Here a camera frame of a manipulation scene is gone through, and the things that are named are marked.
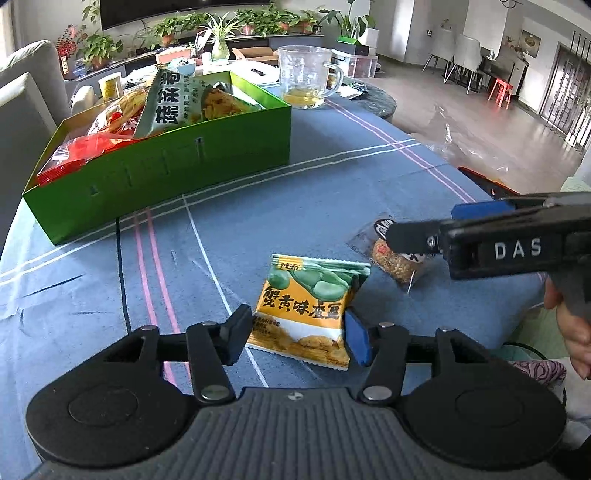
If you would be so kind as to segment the person right hand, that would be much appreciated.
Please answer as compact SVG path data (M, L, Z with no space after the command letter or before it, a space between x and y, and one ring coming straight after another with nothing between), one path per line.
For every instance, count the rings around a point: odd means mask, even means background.
M545 283L544 306L548 310L556 310L557 325L564 339L571 364L581 379L589 380L591 366L590 325L583 318L570 312L563 295L550 278L547 278Z

